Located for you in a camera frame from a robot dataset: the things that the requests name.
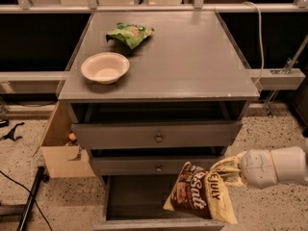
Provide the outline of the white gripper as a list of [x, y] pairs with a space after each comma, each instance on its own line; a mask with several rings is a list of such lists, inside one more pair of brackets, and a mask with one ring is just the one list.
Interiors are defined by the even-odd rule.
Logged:
[[240, 172], [226, 173], [220, 177], [224, 183], [232, 187], [253, 187], [265, 189], [278, 184], [278, 179], [268, 150], [252, 149], [241, 152], [235, 156], [227, 157], [214, 163], [210, 167], [216, 172]]

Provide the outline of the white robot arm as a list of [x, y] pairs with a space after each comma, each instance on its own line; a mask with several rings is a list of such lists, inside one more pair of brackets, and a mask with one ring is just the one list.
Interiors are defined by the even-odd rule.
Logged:
[[211, 171], [231, 186], [261, 190], [286, 183], [308, 185], [307, 154], [298, 146], [244, 151], [216, 162]]

